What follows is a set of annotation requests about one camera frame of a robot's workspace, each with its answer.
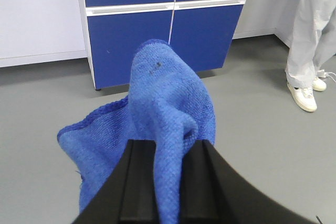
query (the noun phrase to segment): person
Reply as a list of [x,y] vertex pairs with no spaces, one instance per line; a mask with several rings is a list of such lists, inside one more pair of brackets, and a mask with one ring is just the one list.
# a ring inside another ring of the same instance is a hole
[[287,86],[303,110],[317,109],[313,90],[327,88],[317,73],[335,53],[336,0],[300,0],[285,71]]

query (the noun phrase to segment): white shoe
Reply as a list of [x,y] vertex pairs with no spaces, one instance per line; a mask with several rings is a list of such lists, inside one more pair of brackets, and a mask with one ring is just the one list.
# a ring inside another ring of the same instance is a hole
[[294,98],[294,101],[300,108],[308,112],[314,112],[317,109],[312,87],[294,88],[288,82],[287,86]]
[[320,78],[316,77],[314,82],[313,82],[313,89],[316,91],[324,91],[327,88],[327,84],[322,81]]

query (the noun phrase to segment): white pants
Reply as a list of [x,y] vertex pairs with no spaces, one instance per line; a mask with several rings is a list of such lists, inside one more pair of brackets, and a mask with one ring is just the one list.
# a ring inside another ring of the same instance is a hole
[[297,88],[312,86],[316,72],[336,53],[336,0],[300,0],[286,74]]

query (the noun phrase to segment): gray floor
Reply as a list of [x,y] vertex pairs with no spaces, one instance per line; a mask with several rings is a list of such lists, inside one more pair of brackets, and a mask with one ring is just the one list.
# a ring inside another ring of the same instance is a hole
[[[274,201],[335,223],[336,84],[315,93],[315,113],[299,109],[286,87],[287,53],[274,36],[235,40],[223,69],[200,73],[216,110],[216,148]],[[336,57],[327,70],[336,72]],[[95,91],[84,59],[0,69],[0,223],[75,218],[80,176],[56,134],[127,89]]]

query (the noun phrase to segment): microfiber towel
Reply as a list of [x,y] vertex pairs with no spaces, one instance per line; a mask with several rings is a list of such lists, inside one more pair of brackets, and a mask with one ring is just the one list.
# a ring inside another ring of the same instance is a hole
[[136,51],[129,94],[58,133],[82,177],[80,211],[117,165],[128,139],[154,140],[154,187],[162,224],[176,224],[182,158],[196,139],[215,141],[210,96],[195,72],[162,40]]

